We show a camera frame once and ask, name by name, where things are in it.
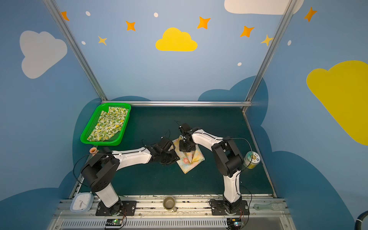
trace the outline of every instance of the yellow star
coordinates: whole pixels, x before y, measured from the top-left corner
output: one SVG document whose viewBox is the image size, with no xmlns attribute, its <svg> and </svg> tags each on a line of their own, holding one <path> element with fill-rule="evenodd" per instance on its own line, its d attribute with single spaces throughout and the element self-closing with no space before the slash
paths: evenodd
<svg viewBox="0 0 368 230">
<path fill-rule="evenodd" d="M 209 20 L 210 20 L 210 18 L 204 19 L 204 18 L 199 17 L 199 25 L 198 25 L 197 29 L 202 28 L 202 27 L 207 29 L 207 23 L 208 23 Z"/>
<path fill-rule="evenodd" d="M 254 29 L 254 27 L 248 28 L 248 27 L 244 26 L 244 31 L 243 31 L 243 33 L 240 36 L 241 37 L 243 37 L 243 36 L 249 37 L 251 35 L 252 29 Z"/>
<path fill-rule="evenodd" d="M 105 40 L 106 40 L 107 38 L 102 39 L 102 38 L 100 38 L 100 36 L 98 36 L 98 38 L 100 39 L 100 41 L 99 41 L 98 43 L 103 43 L 103 44 L 105 44 L 105 46 L 106 46 Z"/>
<path fill-rule="evenodd" d="M 268 34 L 267 34 L 267 35 L 266 35 L 266 40 L 262 41 L 262 42 L 261 42 L 261 44 L 262 44 L 262 43 L 266 43 L 266 44 L 267 44 L 267 46 L 268 46 L 268 43 L 269 43 L 272 39 L 273 39 L 273 38 L 269 38 L 269 37 L 268 37 Z"/>
<path fill-rule="evenodd" d="M 311 21 L 312 19 L 312 16 L 317 13 L 317 11 L 314 11 L 312 8 L 309 10 L 308 14 L 305 16 L 304 19 L 308 19 L 308 22 Z"/>
<path fill-rule="evenodd" d="M 132 22 L 132 23 L 130 23 L 130 22 L 128 22 L 128 21 L 125 21 L 126 23 L 127 23 L 127 25 L 128 25 L 128 28 L 127 28 L 127 31 L 128 30 L 133 30 L 133 31 L 135 31 L 135 28 L 134 28 L 134 24 L 135 24 L 135 22 Z"/>
<path fill-rule="evenodd" d="M 69 18 L 67 17 L 67 12 L 66 11 L 62 12 L 61 15 L 63 16 L 63 18 L 65 20 L 70 21 Z"/>
</svg>

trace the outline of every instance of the green basket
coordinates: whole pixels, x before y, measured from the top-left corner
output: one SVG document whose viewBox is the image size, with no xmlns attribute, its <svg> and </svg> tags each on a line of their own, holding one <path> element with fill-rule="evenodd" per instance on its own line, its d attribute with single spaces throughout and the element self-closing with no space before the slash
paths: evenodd
<svg viewBox="0 0 368 230">
<path fill-rule="evenodd" d="M 109 107 L 121 107 L 121 108 L 125 108 L 125 109 L 128 110 L 128 114 L 127 114 L 127 117 L 124 120 L 123 127 L 121 128 L 120 131 L 118 131 L 115 135 L 113 135 L 108 140 L 105 140 L 105 141 L 89 141 L 89 140 L 87 140 L 89 135 L 95 129 L 95 127 L 97 125 L 97 122 L 98 122 L 98 119 L 100 118 L 101 112 L 102 111 L 108 112 Z M 127 127 L 127 123 L 128 123 L 129 116 L 130 116 L 130 110 L 131 110 L 131 106 L 130 106 L 130 104 L 127 104 L 127 103 L 104 103 L 104 104 L 99 105 L 96 108 L 95 112 L 92 114 L 92 117 L 90 118 L 87 126 L 84 128 L 84 130 L 82 132 L 81 142 L 83 142 L 85 144 L 92 144 L 92 145 L 108 145 L 108 146 L 119 145 L 120 142 L 121 142 L 121 139 L 123 138 L 125 128 Z"/>
</svg>

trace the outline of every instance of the mug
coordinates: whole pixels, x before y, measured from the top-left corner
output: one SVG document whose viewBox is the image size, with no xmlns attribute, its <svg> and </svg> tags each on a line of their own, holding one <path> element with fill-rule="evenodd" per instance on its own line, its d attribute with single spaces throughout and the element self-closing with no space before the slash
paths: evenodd
<svg viewBox="0 0 368 230">
<path fill-rule="evenodd" d="M 165 199 L 163 199 L 162 201 L 162 205 L 164 207 L 164 209 L 168 210 L 168 211 L 177 211 L 177 208 L 175 207 L 175 199 L 172 196 L 168 196 L 165 197 Z"/>
</svg>

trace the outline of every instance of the pastel cloth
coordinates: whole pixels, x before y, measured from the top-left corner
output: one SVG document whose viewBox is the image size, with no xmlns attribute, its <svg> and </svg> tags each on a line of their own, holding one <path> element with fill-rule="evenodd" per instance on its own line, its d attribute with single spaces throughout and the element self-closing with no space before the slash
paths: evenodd
<svg viewBox="0 0 368 230">
<path fill-rule="evenodd" d="M 192 152 L 181 152 L 179 151 L 179 141 L 182 140 L 183 137 L 180 135 L 180 137 L 176 140 L 173 140 L 175 145 L 175 152 L 180 157 L 180 160 L 177 161 L 179 167 L 181 170 L 186 174 L 190 170 L 192 170 L 195 166 L 197 166 L 199 163 L 205 160 L 205 157 L 203 156 L 201 150 L 199 149 L 199 146 L 195 146 L 195 151 Z"/>
<path fill-rule="evenodd" d="M 113 137 L 123 127 L 128 110 L 120 107 L 109 107 L 109 111 L 102 111 L 95 129 L 87 138 L 89 141 L 105 141 Z"/>
</svg>

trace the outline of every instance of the black hose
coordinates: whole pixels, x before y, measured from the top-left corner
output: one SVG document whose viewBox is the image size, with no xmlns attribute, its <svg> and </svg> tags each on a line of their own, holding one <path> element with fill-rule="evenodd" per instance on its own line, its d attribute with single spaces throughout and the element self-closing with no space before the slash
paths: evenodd
<svg viewBox="0 0 368 230">
<path fill-rule="evenodd" d="M 357 220 L 355 221 L 355 227 L 354 230 L 360 230 L 362 227 L 362 221 L 364 220 L 364 218 L 368 216 L 368 211 L 363 212 L 362 214 L 360 214 L 357 218 Z"/>
</svg>

